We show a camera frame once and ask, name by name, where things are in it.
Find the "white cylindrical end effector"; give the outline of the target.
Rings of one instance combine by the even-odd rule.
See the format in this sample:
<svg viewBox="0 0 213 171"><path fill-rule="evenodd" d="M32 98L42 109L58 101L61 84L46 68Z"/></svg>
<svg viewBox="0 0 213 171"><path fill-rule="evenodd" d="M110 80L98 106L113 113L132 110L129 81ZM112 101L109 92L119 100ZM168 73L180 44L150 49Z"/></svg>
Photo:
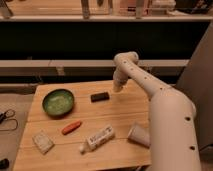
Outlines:
<svg viewBox="0 0 213 171"><path fill-rule="evenodd" d="M120 92L127 81L128 76L120 70L116 70L113 74L113 90L115 92Z"/></svg>

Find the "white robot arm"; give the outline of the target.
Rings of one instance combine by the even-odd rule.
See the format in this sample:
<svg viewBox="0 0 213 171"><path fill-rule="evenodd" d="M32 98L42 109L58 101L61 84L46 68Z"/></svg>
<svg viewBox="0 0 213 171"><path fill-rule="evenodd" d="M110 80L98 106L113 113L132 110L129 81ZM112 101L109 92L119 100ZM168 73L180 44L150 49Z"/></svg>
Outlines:
<svg viewBox="0 0 213 171"><path fill-rule="evenodd" d="M114 91L133 79L149 98L151 164L146 171L201 171L194 118L196 107L184 93L138 66L136 52L114 57Z"/></svg>

